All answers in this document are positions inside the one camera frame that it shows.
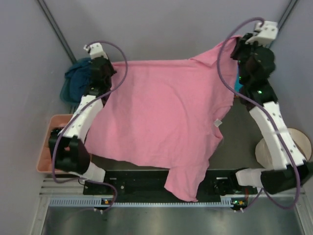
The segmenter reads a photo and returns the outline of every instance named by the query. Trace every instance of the pink plastic tray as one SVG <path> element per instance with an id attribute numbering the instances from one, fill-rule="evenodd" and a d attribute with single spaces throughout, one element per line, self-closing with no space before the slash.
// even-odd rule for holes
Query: pink plastic tray
<path id="1" fill-rule="evenodd" d="M 53 128 L 56 127 L 63 127 L 65 126 L 70 119 L 72 118 L 72 114 L 65 114 L 65 115 L 54 115 L 49 123 L 49 127 L 47 130 L 47 134 L 45 136 L 45 141 L 43 148 L 41 150 L 41 154 L 39 156 L 38 162 L 37 162 L 37 171 L 40 173 L 52 173 L 52 161 L 51 161 L 51 154 L 48 146 L 48 140 L 50 137 L 50 133 Z M 65 172 L 61 170 L 55 170 L 55 173 L 62 173 Z"/>

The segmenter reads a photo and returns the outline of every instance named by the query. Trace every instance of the white bracket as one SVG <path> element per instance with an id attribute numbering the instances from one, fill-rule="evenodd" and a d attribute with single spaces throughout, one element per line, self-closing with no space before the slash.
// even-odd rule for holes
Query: white bracket
<path id="1" fill-rule="evenodd" d="M 84 174 L 78 174 L 77 172 L 69 171 L 72 175 L 77 175 L 80 178 L 92 180 L 95 182 L 103 182 L 106 176 L 106 171 L 102 168 L 97 167 L 94 163 L 90 162 L 89 167 Z"/>
<path id="2" fill-rule="evenodd" d="M 274 41 L 278 34 L 277 22 L 265 21 L 261 27 L 261 22 L 256 23 L 254 27 L 256 35 L 252 36 L 246 41 L 246 44 L 258 42 L 259 45 L 266 46 Z"/>
<path id="3" fill-rule="evenodd" d="M 89 53 L 91 59 L 94 59 L 100 56 L 103 56 L 104 58 L 109 59 L 108 55 L 103 51 L 103 48 L 100 43 L 94 43 L 94 44 L 91 44 L 90 46 L 85 45 L 84 50 Z"/>
<path id="4" fill-rule="evenodd" d="M 265 169 L 243 169 L 236 172 L 238 184 L 241 186 L 253 186 L 263 188 L 261 173 Z"/>

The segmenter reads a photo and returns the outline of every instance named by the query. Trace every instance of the cable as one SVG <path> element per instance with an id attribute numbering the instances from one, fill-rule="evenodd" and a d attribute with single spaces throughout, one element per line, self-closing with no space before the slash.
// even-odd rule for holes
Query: cable
<path id="1" fill-rule="evenodd" d="M 249 190 L 248 188 L 245 188 L 245 200 L 248 203 L 248 199 L 249 199 Z"/>
<path id="2" fill-rule="evenodd" d="M 248 206 L 243 209 L 243 212 L 245 212 L 248 208 L 250 208 L 256 202 L 256 200 L 258 200 L 258 198 L 260 197 L 260 195 L 262 194 L 263 191 L 264 191 L 264 189 L 262 188 L 259 191 L 259 193 L 256 195 L 256 197 L 250 202 L 250 204 L 248 204 Z"/>
<path id="3" fill-rule="evenodd" d="M 255 106 L 257 106 L 259 109 L 261 109 L 265 114 L 266 116 L 268 117 L 269 121 L 271 122 L 275 132 L 277 133 L 277 137 L 279 139 L 279 141 L 281 142 L 283 148 L 285 149 L 289 159 L 290 159 L 290 162 L 291 162 L 291 165 L 292 165 L 292 168 L 294 170 L 294 174 L 295 174 L 295 178 L 296 178 L 296 193 L 295 193 L 295 197 L 294 197 L 294 201 L 293 203 L 290 205 L 290 206 L 282 206 L 280 205 L 279 203 L 277 203 L 271 196 L 268 192 L 266 192 L 264 189 L 264 193 L 266 194 L 266 196 L 269 198 L 269 200 L 274 203 L 275 205 L 277 205 L 278 207 L 282 208 L 282 209 L 292 209 L 295 204 L 297 203 L 297 201 L 299 200 L 299 196 L 300 196 L 300 190 L 301 190 L 301 182 L 300 182 L 300 175 L 299 175 L 299 172 L 298 172 L 298 169 L 297 169 L 297 166 L 292 158 L 292 155 L 286 145 L 286 143 L 284 142 L 282 136 L 280 135 L 279 133 L 279 130 L 273 120 L 273 118 L 270 116 L 270 114 L 268 113 L 268 111 L 266 109 L 264 109 L 262 107 L 262 105 L 258 104 L 257 102 L 255 102 L 254 100 L 246 97 L 245 95 L 243 94 L 240 94 L 239 92 L 235 91 L 234 89 L 232 89 L 228 84 L 227 82 L 224 80 L 223 78 L 223 75 L 222 75 L 222 72 L 221 72 L 221 56 L 222 56 L 222 53 L 223 53 L 223 50 L 227 44 L 227 42 L 230 40 L 230 38 L 239 30 L 241 29 L 244 25 L 250 23 L 250 22 L 253 22 L 253 21 L 261 21 L 262 22 L 262 25 L 264 24 L 264 19 L 261 18 L 261 17 L 255 17 L 255 18 L 251 18 L 251 19 L 248 19 L 244 22 L 242 22 L 239 26 L 237 26 L 226 38 L 226 40 L 223 42 L 221 48 L 220 48 L 220 51 L 219 51 L 219 54 L 218 54 L 218 57 L 217 57 L 217 71 L 218 71 L 218 74 L 219 74 L 219 77 L 220 77 L 220 80 L 221 82 L 227 87 L 227 89 L 229 89 L 231 92 L 233 92 L 235 95 L 249 101 L 250 103 L 254 104 Z M 255 197 L 255 199 L 250 203 L 250 205 L 248 205 L 247 208 L 249 208 L 254 202 L 255 200 L 259 197 L 259 195 L 257 195 Z"/>
<path id="4" fill-rule="evenodd" d="M 80 178 L 78 179 L 78 183 L 79 183 L 80 185 L 82 185 L 82 186 L 85 186 L 85 185 L 83 185 L 79 180 L 80 180 Z"/>

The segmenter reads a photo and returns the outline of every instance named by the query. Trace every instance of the clothing tag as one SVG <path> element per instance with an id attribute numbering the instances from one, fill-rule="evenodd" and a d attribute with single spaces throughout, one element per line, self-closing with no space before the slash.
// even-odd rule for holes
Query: clothing tag
<path id="1" fill-rule="evenodd" d="M 221 121 L 221 120 L 216 119 L 216 120 L 214 121 L 214 125 L 215 125 L 216 127 L 219 127 L 221 124 L 222 124 L 222 121 Z"/>

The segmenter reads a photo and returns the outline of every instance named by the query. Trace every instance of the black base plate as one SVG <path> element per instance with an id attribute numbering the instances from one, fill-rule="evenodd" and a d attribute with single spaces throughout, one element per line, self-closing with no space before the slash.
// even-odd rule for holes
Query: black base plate
<path id="1" fill-rule="evenodd" d="M 220 202 L 220 195 L 257 194 L 252 187 L 241 191 L 231 187 L 230 176 L 234 170 L 207 170 L 205 179 L 200 183 L 197 193 L 199 202 Z M 164 188 L 168 170 L 121 170 L 107 171 L 105 181 L 116 187 L 116 202 L 174 203 L 184 202 Z M 112 195 L 107 186 L 85 182 L 84 195 Z"/>

